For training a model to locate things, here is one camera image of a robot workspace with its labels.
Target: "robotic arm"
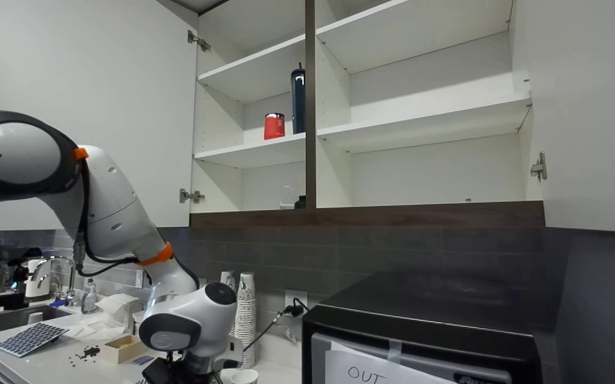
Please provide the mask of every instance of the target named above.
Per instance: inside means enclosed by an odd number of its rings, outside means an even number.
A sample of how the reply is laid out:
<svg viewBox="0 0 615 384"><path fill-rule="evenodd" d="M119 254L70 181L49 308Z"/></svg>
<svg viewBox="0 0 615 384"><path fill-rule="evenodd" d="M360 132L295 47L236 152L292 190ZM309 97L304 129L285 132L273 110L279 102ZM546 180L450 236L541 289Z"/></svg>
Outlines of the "robotic arm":
<svg viewBox="0 0 615 384"><path fill-rule="evenodd" d="M142 320L138 336L153 349L184 349L190 374L208 374L210 359L228 343L234 295L222 283L197 289L103 150L76 148L29 116L0 110L0 200L17 199L40 199L52 208L76 243L78 270L82 254L110 267L138 263L152 283L176 297Z"/></svg>

